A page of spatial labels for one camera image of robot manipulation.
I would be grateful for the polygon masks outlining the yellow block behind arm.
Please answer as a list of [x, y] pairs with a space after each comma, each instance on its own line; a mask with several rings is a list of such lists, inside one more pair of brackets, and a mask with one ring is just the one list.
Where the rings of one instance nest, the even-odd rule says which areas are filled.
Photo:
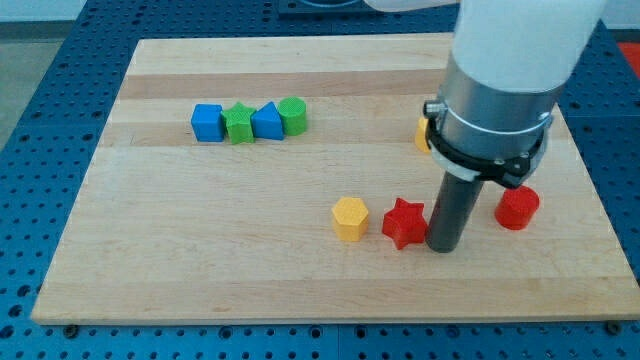
[[427, 141], [427, 129], [428, 129], [428, 120], [424, 117], [420, 117], [417, 121], [417, 126], [414, 135], [414, 143], [416, 147], [426, 153], [430, 153], [430, 147]]

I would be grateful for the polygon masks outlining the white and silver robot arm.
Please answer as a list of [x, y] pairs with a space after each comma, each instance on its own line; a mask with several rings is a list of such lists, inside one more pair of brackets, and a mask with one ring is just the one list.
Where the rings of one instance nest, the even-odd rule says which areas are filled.
[[521, 185], [605, 0], [461, 0], [445, 80], [424, 105], [447, 185]]

